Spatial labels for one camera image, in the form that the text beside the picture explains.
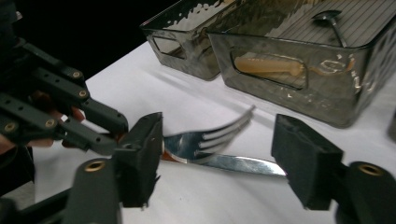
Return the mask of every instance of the white table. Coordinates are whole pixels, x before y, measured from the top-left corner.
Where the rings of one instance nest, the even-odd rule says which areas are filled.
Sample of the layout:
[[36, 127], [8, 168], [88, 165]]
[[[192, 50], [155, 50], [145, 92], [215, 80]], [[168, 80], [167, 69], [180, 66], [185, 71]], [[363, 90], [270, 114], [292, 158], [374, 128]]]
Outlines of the white table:
[[[396, 76], [357, 122], [336, 129], [224, 85], [221, 76], [203, 81], [160, 65], [149, 43], [87, 81], [92, 98], [116, 108], [130, 127], [150, 113], [163, 112], [163, 134], [218, 127], [252, 105], [251, 124], [222, 152], [273, 161], [275, 115], [301, 119], [345, 151], [344, 164], [368, 161], [396, 176], [396, 144], [386, 135], [396, 106]], [[37, 202], [71, 187], [76, 168], [98, 155], [78, 149], [35, 148]], [[161, 161], [161, 176], [149, 207], [122, 209], [123, 223], [304, 223], [333, 224], [331, 211], [304, 210], [286, 180]]]

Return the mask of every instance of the screw hole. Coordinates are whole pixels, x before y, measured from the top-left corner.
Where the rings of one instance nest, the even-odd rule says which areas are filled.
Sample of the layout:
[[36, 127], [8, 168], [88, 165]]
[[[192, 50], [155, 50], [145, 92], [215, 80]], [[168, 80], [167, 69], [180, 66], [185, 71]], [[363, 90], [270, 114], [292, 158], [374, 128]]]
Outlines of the screw hole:
[[95, 172], [105, 167], [104, 161], [93, 161], [85, 167], [86, 172]]
[[86, 91], [80, 91], [80, 92], [78, 93], [78, 95], [79, 95], [80, 97], [85, 97], [85, 96], [87, 96], [87, 92], [86, 92]]
[[55, 120], [54, 119], [49, 119], [46, 122], [46, 127], [52, 127], [55, 124]]
[[73, 77], [79, 77], [79, 72], [74, 72]]
[[16, 127], [15, 123], [11, 122], [11, 123], [8, 123], [8, 124], [6, 125], [6, 127], [4, 128], [4, 130], [5, 130], [6, 132], [12, 132], [12, 131], [15, 129], [15, 127]]
[[383, 175], [384, 174], [384, 172], [380, 168], [370, 165], [370, 164], [360, 165], [359, 169], [362, 172], [366, 173], [367, 175]]

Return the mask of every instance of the metal fork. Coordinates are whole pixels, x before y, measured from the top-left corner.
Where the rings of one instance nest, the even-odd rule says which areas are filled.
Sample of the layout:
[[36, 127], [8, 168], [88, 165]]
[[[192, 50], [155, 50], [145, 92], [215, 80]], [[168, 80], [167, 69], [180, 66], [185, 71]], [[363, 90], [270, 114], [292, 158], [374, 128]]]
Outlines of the metal fork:
[[250, 123], [254, 108], [253, 105], [242, 117], [217, 129], [165, 136], [164, 150], [179, 162], [207, 162], [214, 152], [226, 148]]

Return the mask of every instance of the plastic bin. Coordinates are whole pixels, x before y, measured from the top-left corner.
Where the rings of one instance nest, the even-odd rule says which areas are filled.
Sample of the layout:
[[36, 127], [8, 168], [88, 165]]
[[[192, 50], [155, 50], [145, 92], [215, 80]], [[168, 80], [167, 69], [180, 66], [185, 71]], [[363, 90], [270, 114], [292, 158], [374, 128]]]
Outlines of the plastic bin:
[[183, 0], [142, 23], [161, 64], [211, 80], [219, 73], [206, 28], [245, 0]]
[[[319, 12], [334, 19], [343, 47]], [[206, 32], [231, 88], [338, 128], [396, 72], [394, 0], [249, 0]]]

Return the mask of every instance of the knife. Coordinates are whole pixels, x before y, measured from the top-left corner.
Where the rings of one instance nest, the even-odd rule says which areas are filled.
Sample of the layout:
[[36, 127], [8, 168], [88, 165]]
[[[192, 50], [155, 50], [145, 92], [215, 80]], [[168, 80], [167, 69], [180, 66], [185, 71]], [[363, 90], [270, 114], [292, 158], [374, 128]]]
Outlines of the knife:
[[[280, 168], [279, 165], [277, 165], [273, 161], [265, 161], [250, 157], [230, 156], [222, 154], [205, 154], [211, 154], [210, 160], [200, 163], [191, 163], [226, 171], [286, 178], [286, 173], [282, 170], [282, 168]], [[175, 159], [173, 159], [166, 151], [163, 153], [162, 160], [183, 163], [181, 161], [176, 161]]]

